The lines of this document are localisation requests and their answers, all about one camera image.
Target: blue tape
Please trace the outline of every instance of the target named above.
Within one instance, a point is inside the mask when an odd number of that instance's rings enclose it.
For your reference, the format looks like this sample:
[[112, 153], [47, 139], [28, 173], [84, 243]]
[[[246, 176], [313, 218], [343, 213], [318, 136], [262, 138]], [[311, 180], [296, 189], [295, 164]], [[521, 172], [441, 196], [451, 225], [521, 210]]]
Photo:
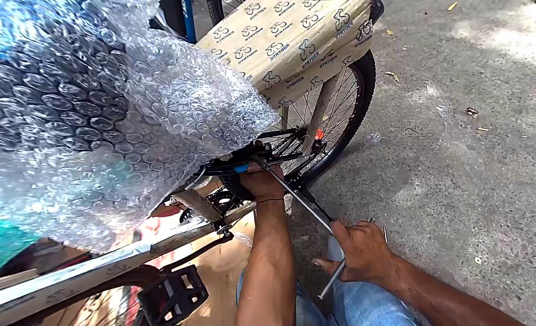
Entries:
[[234, 167], [235, 172], [242, 174], [248, 170], [248, 163]]

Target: wrist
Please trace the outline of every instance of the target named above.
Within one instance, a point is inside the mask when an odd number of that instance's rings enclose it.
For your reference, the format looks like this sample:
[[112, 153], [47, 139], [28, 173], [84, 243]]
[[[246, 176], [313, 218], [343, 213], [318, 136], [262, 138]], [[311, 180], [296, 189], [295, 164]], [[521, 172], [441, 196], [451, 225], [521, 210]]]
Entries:
[[284, 193], [267, 193], [256, 196], [256, 203], [267, 200], [283, 200]]
[[375, 275], [370, 282], [383, 288], [395, 285], [402, 279], [404, 262], [401, 257], [391, 253], [390, 258], [383, 263], [381, 272]]

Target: hand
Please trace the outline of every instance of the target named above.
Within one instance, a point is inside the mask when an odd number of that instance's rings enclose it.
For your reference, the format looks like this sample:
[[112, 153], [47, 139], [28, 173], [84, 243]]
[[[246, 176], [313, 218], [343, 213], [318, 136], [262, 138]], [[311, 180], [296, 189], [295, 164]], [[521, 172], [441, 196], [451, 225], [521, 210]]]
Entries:
[[[378, 226], [366, 221], [352, 227], [335, 221], [330, 226], [344, 251], [346, 268], [340, 275], [341, 281], [380, 284], [396, 276], [399, 257], [388, 248]], [[340, 264], [320, 257], [314, 258], [313, 262], [330, 275]]]
[[[272, 165], [270, 169], [274, 171], [280, 179], [284, 179], [284, 173], [279, 165]], [[266, 171], [245, 172], [239, 174], [239, 181], [256, 197], [257, 202], [284, 198], [284, 188], [282, 188], [278, 181]]]

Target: bicycle wheel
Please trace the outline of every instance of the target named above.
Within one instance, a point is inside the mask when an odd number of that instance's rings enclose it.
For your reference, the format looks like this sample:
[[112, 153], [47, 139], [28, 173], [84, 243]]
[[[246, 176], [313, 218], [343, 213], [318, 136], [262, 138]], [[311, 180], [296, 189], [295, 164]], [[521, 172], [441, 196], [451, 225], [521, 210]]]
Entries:
[[157, 268], [142, 265], [12, 325], [148, 326], [137, 294], [159, 278]]
[[206, 0], [209, 17], [217, 25], [224, 17], [242, 4], [243, 0]]
[[[370, 50], [340, 71], [336, 90], [330, 98], [316, 135], [315, 145], [321, 145], [323, 148], [307, 157], [283, 162], [281, 167], [287, 181], [295, 179], [298, 184], [307, 185], [331, 167], [357, 133], [371, 105], [375, 79], [374, 58]], [[293, 131], [290, 135], [259, 138], [263, 143], [272, 144], [274, 154], [283, 157], [301, 150], [307, 124], [312, 118], [319, 92], [320, 89], [316, 88], [288, 107], [289, 115], [282, 119], [287, 126], [296, 125], [291, 128]], [[276, 126], [273, 130], [287, 132], [290, 129], [283, 130]], [[220, 180], [227, 189], [241, 199], [254, 199], [254, 196], [240, 184], [237, 174], [221, 176]]]

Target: metal rod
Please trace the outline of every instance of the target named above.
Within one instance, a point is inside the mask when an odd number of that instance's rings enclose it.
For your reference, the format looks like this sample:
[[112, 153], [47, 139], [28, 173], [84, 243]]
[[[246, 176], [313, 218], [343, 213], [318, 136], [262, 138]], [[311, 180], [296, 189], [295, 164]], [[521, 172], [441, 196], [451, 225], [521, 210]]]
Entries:
[[340, 274], [342, 271], [344, 271], [344, 268], [346, 267], [346, 261], [343, 259], [336, 271], [332, 274], [332, 277], [328, 280], [328, 283], [324, 286], [320, 294], [318, 295], [318, 299], [324, 300], [324, 296], [332, 286], [332, 284], [340, 277]]
[[[279, 176], [277, 176], [271, 169], [270, 169], [270, 166], [263, 160], [261, 159], [260, 157], [258, 156], [254, 156], [252, 157], [252, 159], [254, 160], [254, 162], [257, 163], [257, 165], [259, 165], [264, 171], [268, 172], [270, 175], [272, 175], [272, 177], [274, 177], [274, 179], [276, 179], [276, 181], [278, 181], [278, 183], [284, 188], [286, 189], [286, 191], [288, 191], [288, 193], [290, 193], [290, 195], [292, 195], [296, 200], [298, 200], [298, 202], [300, 202], [300, 204], [302, 204], [302, 206], [304, 206], [304, 208], [310, 212], [312, 215], [314, 215], [314, 217], [322, 224], [322, 226], [324, 226], [324, 228], [326, 228], [330, 234], [332, 236], [334, 236], [334, 233], [332, 232], [332, 228], [330, 228], [330, 224], [329, 224], [329, 216], [328, 214], [324, 213], [326, 216], [322, 216], [323, 214], [323, 209], [317, 205], [318, 209], [321, 210], [321, 212], [317, 212], [315, 211], [309, 204], [308, 202], [304, 199], [304, 196], [302, 196], [300, 193], [298, 193], [296, 190], [293, 190], [292, 188], [290, 188], [290, 186], [288, 186], [286, 184], [286, 182], [284, 182], [282, 179], [280, 179]], [[328, 292], [328, 290], [330, 289], [330, 287], [332, 286], [332, 284], [335, 282], [336, 279], [338, 279], [338, 277], [340, 276], [340, 274], [342, 273], [342, 271], [344, 270], [344, 268], [346, 267], [346, 262], [344, 261], [344, 259], [342, 260], [342, 262], [340, 263], [340, 265], [338, 266], [338, 268], [336, 269], [336, 271], [332, 274], [332, 277], [330, 278], [330, 280], [328, 281], [328, 283], [324, 286], [324, 289], [322, 289], [322, 292], [318, 295], [318, 297], [320, 299], [324, 298], [324, 296], [326, 295], [326, 293]]]
[[264, 162], [263, 159], [261, 159], [260, 157], [258, 156], [254, 156], [252, 157], [252, 159], [254, 160], [254, 162], [256, 162], [264, 171], [268, 172], [270, 175], [272, 175], [272, 177], [274, 177], [274, 179], [276, 179], [276, 181], [278, 181], [278, 183], [284, 188], [286, 189], [286, 191], [288, 191], [290, 193], [290, 195], [292, 195], [296, 200], [298, 200], [298, 202], [300, 202], [300, 204], [302, 204], [302, 206], [308, 211], [310, 212], [310, 214], [314, 215], [314, 217], [322, 224], [322, 226], [324, 226], [324, 228], [327, 229], [327, 231], [330, 232], [330, 234], [333, 234], [332, 233], [332, 229], [330, 228], [330, 225], [328, 223], [328, 218], [325, 217], [325, 216], [322, 216], [322, 213], [321, 212], [317, 212], [315, 211], [309, 204], [308, 202], [304, 199], [304, 196], [302, 196], [301, 194], [299, 194], [296, 190], [293, 190], [292, 188], [290, 188], [290, 186], [288, 186], [286, 184], [286, 182], [284, 182], [282, 179], [280, 179], [279, 176], [277, 176], [271, 169], [270, 169], [270, 166]]

